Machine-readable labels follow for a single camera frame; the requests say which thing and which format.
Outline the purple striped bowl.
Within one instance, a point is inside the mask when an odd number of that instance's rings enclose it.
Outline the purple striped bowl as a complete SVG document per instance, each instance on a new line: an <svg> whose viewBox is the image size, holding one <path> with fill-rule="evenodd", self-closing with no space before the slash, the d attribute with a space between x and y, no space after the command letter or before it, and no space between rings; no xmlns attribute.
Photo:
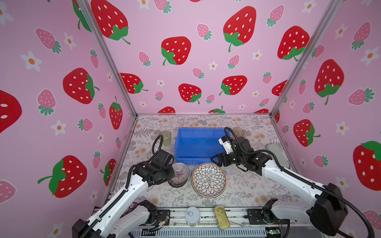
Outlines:
<svg viewBox="0 0 381 238"><path fill-rule="evenodd" d="M174 177L168 181L172 187L182 187L186 184L189 177L189 168L184 163L174 163L172 165L174 170Z"/></svg>

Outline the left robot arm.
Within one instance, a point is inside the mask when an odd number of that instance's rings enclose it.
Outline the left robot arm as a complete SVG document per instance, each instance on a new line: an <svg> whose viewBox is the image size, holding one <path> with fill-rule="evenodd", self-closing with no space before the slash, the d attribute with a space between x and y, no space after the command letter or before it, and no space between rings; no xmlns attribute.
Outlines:
<svg viewBox="0 0 381 238"><path fill-rule="evenodd" d="M86 221L79 219L72 226L74 238L123 238L142 224L152 224L157 207L141 202L134 211L127 209L149 187L171 180L174 156L161 148L152 149L153 156L147 161L132 165L126 184L94 215Z"/></svg>

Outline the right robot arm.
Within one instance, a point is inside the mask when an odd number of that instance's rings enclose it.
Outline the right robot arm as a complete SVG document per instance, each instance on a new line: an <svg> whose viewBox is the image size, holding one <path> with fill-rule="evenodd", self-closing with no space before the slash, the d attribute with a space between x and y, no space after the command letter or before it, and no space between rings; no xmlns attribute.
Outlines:
<svg viewBox="0 0 381 238"><path fill-rule="evenodd" d="M282 166L273 152L253 150L247 139L236 136L229 127L224 128L224 133L219 143L225 152L211 157L213 163L220 167L235 165L243 172L254 172L283 185L303 199L302 203L271 199L262 209L263 219L267 223L284 219L295 220L309 223L327 236L341 235L347 238L348 234L342 232L340 227L351 209L366 226L367 236L375 237L369 220L357 207L343 198L336 185L314 182Z"/></svg>

